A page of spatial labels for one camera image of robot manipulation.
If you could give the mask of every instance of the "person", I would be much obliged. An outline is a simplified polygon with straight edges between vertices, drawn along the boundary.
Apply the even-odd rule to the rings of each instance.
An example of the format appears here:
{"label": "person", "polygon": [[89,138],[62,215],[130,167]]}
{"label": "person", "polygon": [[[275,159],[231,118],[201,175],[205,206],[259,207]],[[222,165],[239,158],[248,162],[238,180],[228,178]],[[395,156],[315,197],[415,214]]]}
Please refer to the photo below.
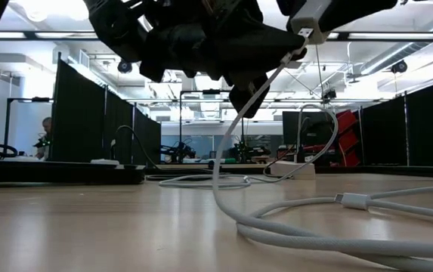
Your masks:
{"label": "person", "polygon": [[42,122],[43,125],[43,129],[45,130],[46,134],[43,135],[43,137],[41,137],[39,139],[39,141],[41,143],[44,143],[44,145],[42,147],[38,147],[38,149],[36,150],[36,157],[38,159],[47,159],[48,158],[48,150],[49,150],[49,143],[50,143],[50,139],[51,139],[51,117],[47,117],[45,119],[43,119]]}

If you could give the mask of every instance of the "desk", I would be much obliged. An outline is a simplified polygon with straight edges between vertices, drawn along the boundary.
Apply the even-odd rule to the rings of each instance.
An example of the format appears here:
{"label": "desk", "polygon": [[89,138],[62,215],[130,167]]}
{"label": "desk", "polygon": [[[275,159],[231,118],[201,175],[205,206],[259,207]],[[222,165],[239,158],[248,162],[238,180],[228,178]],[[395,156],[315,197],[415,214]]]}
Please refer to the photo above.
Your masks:
{"label": "desk", "polygon": [[[376,193],[433,186],[433,178],[318,175],[317,182],[255,184],[223,192],[250,213],[283,199]],[[433,194],[395,202],[433,208]],[[339,205],[307,206],[271,220],[342,238],[433,243],[433,219]],[[377,272],[377,265],[333,252],[281,249],[237,235],[211,191],[135,186],[0,189],[0,271]]]}

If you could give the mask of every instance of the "coiled white cable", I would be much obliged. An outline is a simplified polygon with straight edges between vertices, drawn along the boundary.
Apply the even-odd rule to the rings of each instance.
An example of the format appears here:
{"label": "coiled white cable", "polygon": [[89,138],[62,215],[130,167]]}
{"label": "coiled white cable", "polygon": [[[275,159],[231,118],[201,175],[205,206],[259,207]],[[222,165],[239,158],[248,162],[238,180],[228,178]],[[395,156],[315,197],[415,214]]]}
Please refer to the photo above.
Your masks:
{"label": "coiled white cable", "polygon": [[[356,258],[361,258],[363,260],[371,261],[374,263],[382,264],[388,267],[393,267],[398,270],[405,271],[415,271],[415,272],[433,272],[433,261],[416,259],[413,257],[420,258],[433,258],[433,244],[426,243],[414,243],[414,242],[395,242],[395,241],[377,241],[377,240],[347,240],[338,239],[330,237],[321,237],[308,230],[301,229],[298,227],[291,227],[285,224],[269,222],[261,219],[266,213],[273,211],[275,209],[296,207],[310,204],[321,204],[321,203],[335,203],[336,199],[333,197],[324,198],[313,198],[313,199],[301,199],[295,201],[285,201],[275,203],[273,205],[267,206],[251,215],[244,215],[238,211],[226,206],[219,195],[220,184],[218,183],[219,178],[219,167],[221,164],[221,157],[224,149],[224,144],[230,139],[231,132],[235,129],[243,115],[249,109],[249,107],[256,101],[256,99],[263,93],[263,91],[269,86],[270,82],[280,73],[280,71],[285,67],[286,60],[291,58],[291,54],[286,55],[282,60],[282,65],[274,72],[270,79],[255,93],[255,95],[249,100],[249,102],[242,108],[237,118],[231,123],[231,126],[224,135],[221,141],[218,151],[216,153],[215,167],[212,175],[212,189],[215,197],[215,201],[226,215],[230,216],[237,222],[238,231],[244,235],[244,237],[254,240],[256,242],[265,243],[272,246],[282,246],[287,248],[295,249],[311,249],[311,250],[323,250],[323,251],[335,251],[342,252]],[[327,109],[321,108],[315,105],[305,105],[305,107],[316,107],[327,113],[329,113],[334,121],[334,129],[332,133],[332,138],[326,147],[320,151],[317,156],[314,157],[312,161],[318,159],[329,146],[332,144],[336,137],[338,131],[338,122],[335,115],[331,114]],[[260,180],[264,182],[278,182],[291,175],[294,175],[299,169],[305,167],[306,164],[298,167],[294,171],[285,175],[277,180],[263,180],[260,178],[251,177],[253,180]],[[249,177],[245,177],[244,183],[247,184]],[[170,180],[169,183],[173,181],[184,180],[184,177]],[[423,191],[414,191],[413,193],[424,193]],[[401,191],[401,193],[383,193],[376,194],[369,197],[366,203],[368,206],[380,205],[381,202],[376,203],[377,198],[389,197],[389,196],[400,196],[409,195],[409,191]],[[394,209],[396,206],[387,206],[387,209]],[[433,216],[433,212],[429,212],[427,215]]]}

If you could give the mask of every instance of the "table surface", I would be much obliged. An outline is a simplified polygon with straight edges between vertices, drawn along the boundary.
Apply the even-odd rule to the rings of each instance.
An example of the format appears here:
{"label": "table surface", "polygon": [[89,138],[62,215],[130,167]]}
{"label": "table surface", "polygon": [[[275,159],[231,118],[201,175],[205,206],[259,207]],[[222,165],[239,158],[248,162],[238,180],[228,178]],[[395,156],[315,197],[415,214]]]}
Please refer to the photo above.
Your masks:
{"label": "table surface", "polygon": [[[318,175],[317,181],[224,191],[250,213],[285,199],[433,186],[433,178]],[[394,202],[433,208],[433,194]],[[269,220],[341,238],[433,243],[433,218],[337,204],[305,206]],[[135,186],[0,188],[0,271],[391,271],[335,252],[281,249],[246,240],[209,190]]]}

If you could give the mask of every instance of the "cable connector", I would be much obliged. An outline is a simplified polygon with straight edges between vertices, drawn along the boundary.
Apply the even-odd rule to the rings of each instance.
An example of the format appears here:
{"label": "cable connector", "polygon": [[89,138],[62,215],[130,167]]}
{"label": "cable connector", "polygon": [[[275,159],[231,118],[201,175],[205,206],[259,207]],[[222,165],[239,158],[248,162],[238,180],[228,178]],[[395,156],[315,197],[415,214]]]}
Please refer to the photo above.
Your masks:
{"label": "cable connector", "polygon": [[335,201],[341,203],[345,208],[367,211],[367,202],[370,196],[359,193],[340,193]]}

